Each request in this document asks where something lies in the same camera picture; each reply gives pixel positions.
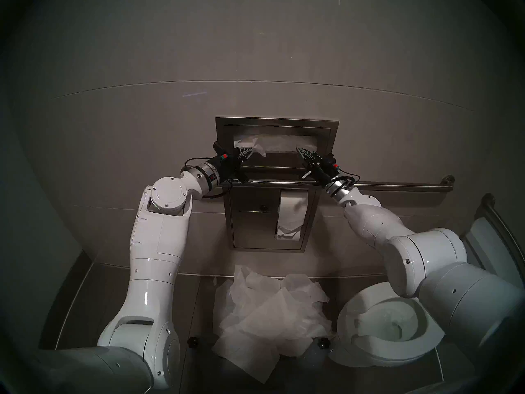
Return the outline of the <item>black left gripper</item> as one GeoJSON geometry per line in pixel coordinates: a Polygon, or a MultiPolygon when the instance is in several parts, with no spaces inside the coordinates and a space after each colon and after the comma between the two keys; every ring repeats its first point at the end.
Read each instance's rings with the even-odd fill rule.
{"type": "Polygon", "coordinates": [[[249,178],[241,172],[241,167],[253,155],[253,147],[236,147],[230,153],[218,141],[213,144],[216,156],[211,158],[211,165],[217,172],[217,184],[222,184],[235,178],[240,183],[247,183],[249,178]]]}

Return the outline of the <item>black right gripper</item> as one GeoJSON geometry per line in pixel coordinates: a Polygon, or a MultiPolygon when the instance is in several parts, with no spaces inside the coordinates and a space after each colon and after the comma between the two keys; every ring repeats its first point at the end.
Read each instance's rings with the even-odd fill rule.
{"type": "Polygon", "coordinates": [[[296,152],[305,169],[305,172],[301,173],[301,179],[311,178],[314,185],[319,187],[331,187],[336,184],[345,187],[345,178],[339,174],[332,154],[322,157],[304,147],[296,147],[296,152]]]}

